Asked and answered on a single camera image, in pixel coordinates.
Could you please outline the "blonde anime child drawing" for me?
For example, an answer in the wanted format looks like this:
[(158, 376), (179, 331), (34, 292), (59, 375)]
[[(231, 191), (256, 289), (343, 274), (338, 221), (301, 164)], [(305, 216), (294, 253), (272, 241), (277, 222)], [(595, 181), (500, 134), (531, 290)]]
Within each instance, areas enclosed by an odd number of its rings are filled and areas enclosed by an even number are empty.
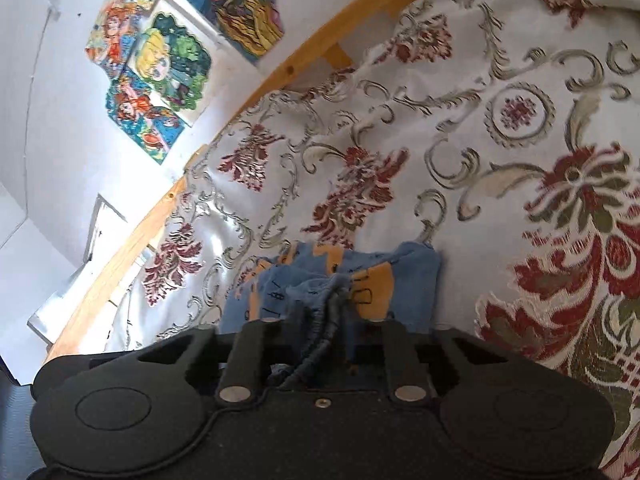
[(151, 88), (152, 101), (192, 126), (224, 78), (222, 52), (171, 0), (157, 0), (142, 25), (128, 67)]

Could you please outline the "starry swirl painting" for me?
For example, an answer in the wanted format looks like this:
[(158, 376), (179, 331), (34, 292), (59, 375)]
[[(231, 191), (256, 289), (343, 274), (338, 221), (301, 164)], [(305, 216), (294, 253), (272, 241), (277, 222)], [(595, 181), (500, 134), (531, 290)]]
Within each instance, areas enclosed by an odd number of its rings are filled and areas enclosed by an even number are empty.
[(276, 0), (186, 1), (252, 64), (284, 35)]

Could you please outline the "blue pants with orange vehicles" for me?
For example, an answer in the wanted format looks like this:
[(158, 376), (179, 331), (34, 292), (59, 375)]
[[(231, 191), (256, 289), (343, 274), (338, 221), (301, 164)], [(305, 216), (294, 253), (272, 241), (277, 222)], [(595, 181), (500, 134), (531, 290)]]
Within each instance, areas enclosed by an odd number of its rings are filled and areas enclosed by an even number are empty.
[(344, 292), (360, 318), (393, 318), (410, 333), (432, 326), (442, 259), (429, 244), (403, 242), (391, 252), (296, 243), (259, 258), (228, 293), (218, 330), (235, 334), (256, 320), (316, 314), (331, 292)]

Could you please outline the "floral white bedspread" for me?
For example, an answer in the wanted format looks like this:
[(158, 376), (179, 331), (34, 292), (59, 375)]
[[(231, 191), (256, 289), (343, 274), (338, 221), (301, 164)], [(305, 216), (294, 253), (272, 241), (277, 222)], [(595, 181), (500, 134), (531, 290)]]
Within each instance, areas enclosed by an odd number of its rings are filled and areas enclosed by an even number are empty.
[(418, 0), (362, 62), (264, 96), (188, 171), (107, 336), (218, 328), (296, 243), (442, 262), (454, 326), (590, 385), (601, 468), (639, 474), (639, 0)]

